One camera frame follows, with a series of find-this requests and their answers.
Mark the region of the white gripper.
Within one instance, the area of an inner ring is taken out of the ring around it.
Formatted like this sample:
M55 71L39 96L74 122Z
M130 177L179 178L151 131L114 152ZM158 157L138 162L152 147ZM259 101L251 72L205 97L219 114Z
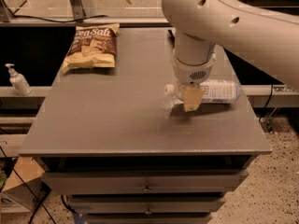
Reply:
M200 65L188 65L177 58L173 61L175 77L182 84L200 84L206 81L211 73L212 66L216 62L216 54ZM177 88L174 84L164 86L164 116L166 118L176 117L184 110L186 112L195 111L202 102L204 91L201 88L187 87L184 90L184 109L183 102L176 96Z

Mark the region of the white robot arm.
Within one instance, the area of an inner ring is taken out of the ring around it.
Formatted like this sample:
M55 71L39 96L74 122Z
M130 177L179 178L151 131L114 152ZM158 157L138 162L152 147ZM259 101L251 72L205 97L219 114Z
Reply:
M162 11L176 29L175 91L186 112L202 103L200 84L215 61L213 46L299 89L299 17L251 7L238 0L162 0Z

